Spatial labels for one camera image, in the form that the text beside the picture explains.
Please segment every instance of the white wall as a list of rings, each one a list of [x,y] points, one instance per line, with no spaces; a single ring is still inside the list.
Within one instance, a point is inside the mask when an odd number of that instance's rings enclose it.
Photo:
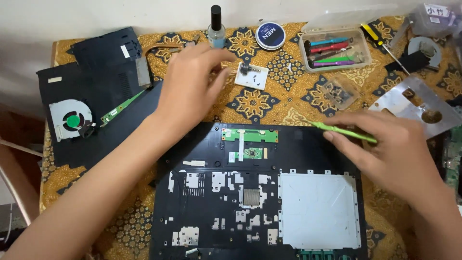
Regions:
[[[399,0],[405,14],[416,2]],[[450,0],[433,0],[448,2]],[[3,0],[0,6],[0,103],[43,117],[35,72],[49,68],[51,44],[94,37],[126,26],[138,34],[206,29],[210,7],[219,4],[225,27],[309,21],[326,9],[383,0]]]

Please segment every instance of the cooling fan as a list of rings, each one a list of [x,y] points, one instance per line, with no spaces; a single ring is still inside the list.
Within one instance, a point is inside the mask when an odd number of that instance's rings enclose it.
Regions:
[[[51,119],[55,127],[56,140],[90,136],[96,124],[90,108],[75,99],[67,99],[49,105]]]

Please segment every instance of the nail polish bottle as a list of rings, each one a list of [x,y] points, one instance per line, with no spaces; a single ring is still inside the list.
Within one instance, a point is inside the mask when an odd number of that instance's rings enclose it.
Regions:
[[[225,27],[221,24],[221,7],[218,5],[210,8],[212,23],[209,25],[208,42],[212,48],[223,48],[225,46]]]

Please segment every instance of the table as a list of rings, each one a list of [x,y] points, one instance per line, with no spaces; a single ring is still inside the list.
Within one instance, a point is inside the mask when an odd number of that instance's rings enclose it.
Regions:
[[[370,25],[377,30],[385,42],[391,40],[403,22],[403,17],[385,17]],[[226,30],[226,48],[235,53],[238,60],[228,65],[237,68],[239,61],[271,67],[265,91],[234,85],[228,79],[226,87],[213,105],[205,121],[236,124],[280,124],[307,126],[307,120],[318,121],[333,116],[338,109],[326,99],[320,85],[340,73],[351,80],[361,96],[349,111],[367,109],[381,95],[397,85],[405,75],[401,72],[387,73],[384,66],[393,62],[382,47],[369,42],[372,55],[370,66],[355,69],[308,74],[301,63],[298,36],[304,23],[284,24],[287,33],[283,48],[267,52],[255,41],[257,26]],[[153,42],[185,43],[200,34],[200,42],[206,42],[207,31],[180,33],[156,33],[139,36],[142,46]],[[52,64],[54,66],[75,61],[66,53],[69,46],[81,41],[62,40],[54,44]],[[441,47],[443,61],[439,72],[423,70],[414,73],[423,79],[441,98],[452,99],[462,92],[462,78],[458,69],[455,51],[447,46],[446,39],[434,39]],[[398,44],[402,53],[406,40]],[[170,59],[167,49],[159,48],[148,55],[155,80],[162,80]],[[50,133],[45,132],[44,161],[40,196],[40,210],[55,202],[66,189],[79,179],[84,167],[70,169],[55,167]],[[116,215],[100,235],[93,247],[93,254],[108,260],[147,260],[150,240],[150,218],[154,208],[155,191],[148,185],[156,176],[156,165],[146,173],[121,204]],[[416,252],[415,234],[412,229],[411,211],[400,199],[388,194],[363,176],[365,217],[367,221],[367,247],[373,260],[412,259]]]

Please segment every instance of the hand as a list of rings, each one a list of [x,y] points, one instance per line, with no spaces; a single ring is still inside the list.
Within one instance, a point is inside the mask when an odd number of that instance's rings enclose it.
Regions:
[[[233,62],[236,56],[227,50],[212,49],[207,43],[188,46],[170,59],[155,114],[168,127],[185,135],[210,110],[224,87],[231,68],[222,69],[223,61]],[[209,83],[210,73],[217,77]]]
[[[370,151],[344,135],[327,131],[324,137],[374,183],[406,200],[412,207],[428,208],[429,201],[454,197],[428,151],[422,125],[382,112],[343,113],[324,121],[328,125],[355,125],[372,134],[378,145]]]

